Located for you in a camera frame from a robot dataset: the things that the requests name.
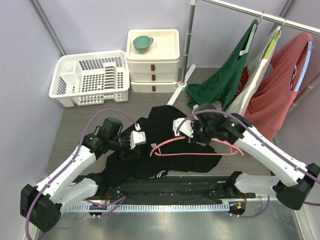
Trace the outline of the pink hanger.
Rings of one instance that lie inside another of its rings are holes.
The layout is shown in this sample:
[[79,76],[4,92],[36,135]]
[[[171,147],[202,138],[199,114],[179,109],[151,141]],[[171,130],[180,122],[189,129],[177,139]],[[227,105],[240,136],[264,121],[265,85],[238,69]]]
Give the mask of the pink hanger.
[[183,152],[183,153],[166,153],[166,154],[162,154],[160,147],[172,143],[172,142],[176,142],[176,141],[180,141],[180,140],[184,140],[186,137],[185,136],[178,136],[175,138],[171,138],[168,139],[166,141],[163,141],[162,143],[156,145],[154,148],[152,148],[152,150],[149,153],[149,156],[151,157],[153,154],[155,154],[158,157],[175,157],[175,156],[234,156],[237,154],[240,154],[242,156],[244,156],[243,151],[235,146],[234,144],[230,144],[227,141],[222,141],[219,140],[218,138],[212,138],[211,141],[217,142],[217,143],[221,143],[223,145],[229,146],[230,148],[230,152],[229,153],[190,153],[190,152]]

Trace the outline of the black t shirt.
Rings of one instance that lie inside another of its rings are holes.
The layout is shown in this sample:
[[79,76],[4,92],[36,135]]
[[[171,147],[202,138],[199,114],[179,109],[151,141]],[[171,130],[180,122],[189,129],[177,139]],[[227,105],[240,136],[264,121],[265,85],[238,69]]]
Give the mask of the black t shirt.
[[[212,170],[222,158],[221,155],[187,155],[187,156],[157,156],[150,152],[154,145],[174,138],[173,121],[185,118],[186,115],[174,106],[162,105],[152,107],[147,118],[140,117],[137,123],[146,135],[143,144],[143,157],[137,161],[123,162],[118,152],[113,152],[106,159],[105,169],[99,175],[105,183],[121,183],[129,175],[140,179],[162,178],[169,171],[207,173]],[[160,147],[162,154],[176,153],[209,153],[215,150],[186,140],[178,140]]]

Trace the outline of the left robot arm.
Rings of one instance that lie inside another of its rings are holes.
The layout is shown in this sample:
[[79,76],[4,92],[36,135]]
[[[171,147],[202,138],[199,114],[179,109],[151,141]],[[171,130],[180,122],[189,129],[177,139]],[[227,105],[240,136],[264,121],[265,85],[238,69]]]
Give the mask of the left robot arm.
[[138,157],[146,143],[145,132],[137,123],[133,130],[123,132],[120,120],[107,117],[101,126],[82,137],[73,153],[44,180],[35,186],[27,184],[20,193],[20,214],[25,217],[25,228],[33,224],[40,231],[50,231],[62,214],[87,199],[102,199],[107,192],[105,180],[95,173],[76,184],[72,182],[108,151],[120,154],[129,162]]

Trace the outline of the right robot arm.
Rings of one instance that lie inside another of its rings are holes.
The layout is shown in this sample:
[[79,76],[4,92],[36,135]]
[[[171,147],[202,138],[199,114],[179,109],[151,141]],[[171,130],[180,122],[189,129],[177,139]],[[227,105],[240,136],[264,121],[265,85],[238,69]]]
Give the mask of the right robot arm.
[[233,172],[217,190],[218,197],[258,194],[276,198],[292,210],[300,210],[315,183],[319,183],[320,167],[305,164],[266,139],[256,127],[237,113],[202,104],[187,116],[176,132],[195,142],[208,144],[212,139],[234,145],[267,167],[271,175],[250,175]]

